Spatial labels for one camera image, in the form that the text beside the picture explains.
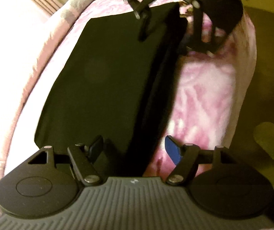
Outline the black garment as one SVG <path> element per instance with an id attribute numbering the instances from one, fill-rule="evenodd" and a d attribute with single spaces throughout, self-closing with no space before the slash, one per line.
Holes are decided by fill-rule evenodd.
<path id="1" fill-rule="evenodd" d="M 144 41 L 132 12 L 89 20 L 49 92 L 35 144 L 64 154 L 102 136 L 105 157 L 96 167 L 111 176 L 143 175 L 172 110 L 187 29 L 179 8 L 175 2 L 152 7 Z"/>

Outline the grey pink quilt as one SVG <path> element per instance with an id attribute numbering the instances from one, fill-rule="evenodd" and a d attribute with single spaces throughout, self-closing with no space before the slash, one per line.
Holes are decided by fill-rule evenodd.
<path id="1" fill-rule="evenodd" d="M 68 0 L 43 25 L 25 58 L 0 64 L 0 179 L 4 176 L 13 134 L 22 109 L 57 46 L 81 13 L 95 0 Z"/>

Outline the pink rose blanket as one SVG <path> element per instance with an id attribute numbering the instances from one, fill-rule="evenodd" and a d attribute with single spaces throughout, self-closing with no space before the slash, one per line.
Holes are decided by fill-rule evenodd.
<path id="1" fill-rule="evenodd" d="M 53 74 L 62 70 L 91 18 L 130 11 L 132 9 L 123 0 L 94 1 L 81 13 L 50 59 L 48 67 L 57 68 Z M 164 148 L 166 135 L 172 135 L 180 143 L 194 143 L 202 149 L 230 146 L 255 71 L 256 56 L 255 27 L 244 12 L 241 22 L 215 56 L 192 52 L 180 57 L 180 77 L 172 114 L 145 177 L 166 178 L 174 168 Z"/>

